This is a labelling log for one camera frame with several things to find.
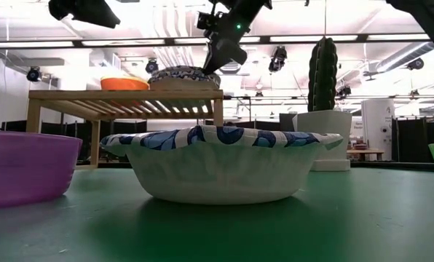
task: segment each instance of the purple plastic bowl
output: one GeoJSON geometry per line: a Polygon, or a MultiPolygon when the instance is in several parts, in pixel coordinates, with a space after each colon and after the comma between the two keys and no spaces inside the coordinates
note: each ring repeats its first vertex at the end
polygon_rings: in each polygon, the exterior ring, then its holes
{"type": "Polygon", "coordinates": [[[0,131],[0,207],[60,197],[81,144],[78,138],[0,131]]]}

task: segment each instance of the white paper bowl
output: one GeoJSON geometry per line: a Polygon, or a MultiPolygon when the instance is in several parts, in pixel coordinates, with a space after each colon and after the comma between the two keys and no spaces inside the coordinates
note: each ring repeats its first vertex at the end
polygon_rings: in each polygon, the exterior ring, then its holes
{"type": "Polygon", "coordinates": [[[341,141],[332,134],[196,126],[155,137],[112,135],[101,145],[113,154],[127,154],[142,187],[154,197],[238,205],[291,196],[304,182],[317,150],[341,141]]]}

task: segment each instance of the potted cactus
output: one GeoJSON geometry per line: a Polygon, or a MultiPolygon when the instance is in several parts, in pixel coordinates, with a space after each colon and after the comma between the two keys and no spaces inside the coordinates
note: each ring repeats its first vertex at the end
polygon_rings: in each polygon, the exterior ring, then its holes
{"type": "Polygon", "coordinates": [[[314,171],[346,171],[350,169],[347,147],[352,115],[335,111],[336,72],[338,57],[332,38],[323,37],[312,50],[309,61],[308,113],[293,118],[295,131],[336,133],[344,140],[337,148],[322,151],[312,166],[314,171]]]}

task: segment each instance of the wooden shelf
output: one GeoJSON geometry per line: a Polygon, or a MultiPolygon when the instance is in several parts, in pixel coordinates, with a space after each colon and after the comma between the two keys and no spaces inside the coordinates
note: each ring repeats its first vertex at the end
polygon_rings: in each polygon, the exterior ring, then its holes
{"type": "Polygon", "coordinates": [[[114,119],[213,119],[224,125],[224,92],[211,89],[144,91],[29,91],[26,132],[39,132],[41,108],[92,122],[90,168],[96,168],[99,121],[114,119]]]}

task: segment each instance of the shelf leg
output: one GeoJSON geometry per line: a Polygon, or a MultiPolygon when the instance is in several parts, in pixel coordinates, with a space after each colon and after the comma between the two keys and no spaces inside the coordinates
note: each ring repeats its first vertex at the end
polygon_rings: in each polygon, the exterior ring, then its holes
{"type": "Polygon", "coordinates": [[[92,121],[91,131],[91,166],[99,163],[100,121],[92,121]]]}
{"type": "Polygon", "coordinates": [[[39,133],[39,122],[41,119],[41,101],[30,99],[28,102],[28,113],[26,116],[26,132],[39,133]]]}
{"type": "Polygon", "coordinates": [[[214,125],[216,127],[224,126],[224,104],[222,99],[214,100],[214,125]]]}

